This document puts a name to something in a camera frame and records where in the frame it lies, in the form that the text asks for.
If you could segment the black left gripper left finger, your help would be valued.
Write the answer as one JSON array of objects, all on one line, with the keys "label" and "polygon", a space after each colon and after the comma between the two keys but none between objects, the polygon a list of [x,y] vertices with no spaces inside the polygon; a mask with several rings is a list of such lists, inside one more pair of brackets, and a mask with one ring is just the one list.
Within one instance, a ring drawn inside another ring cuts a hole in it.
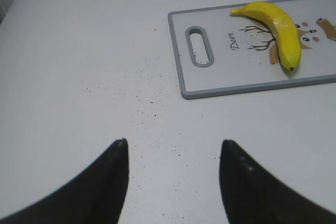
[{"label": "black left gripper left finger", "polygon": [[1,223],[118,223],[128,183],[129,149],[122,138],[74,179]]}]

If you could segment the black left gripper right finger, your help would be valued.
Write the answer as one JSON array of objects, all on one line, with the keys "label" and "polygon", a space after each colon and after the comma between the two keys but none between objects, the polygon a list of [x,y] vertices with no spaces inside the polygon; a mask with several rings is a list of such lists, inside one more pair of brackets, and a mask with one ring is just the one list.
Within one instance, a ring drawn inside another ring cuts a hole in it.
[{"label": "black left gripper right finger", "polygon": [[300,195],[233,140],[222,143],[219,185],[229,223],[335,223],[335,214]]}]

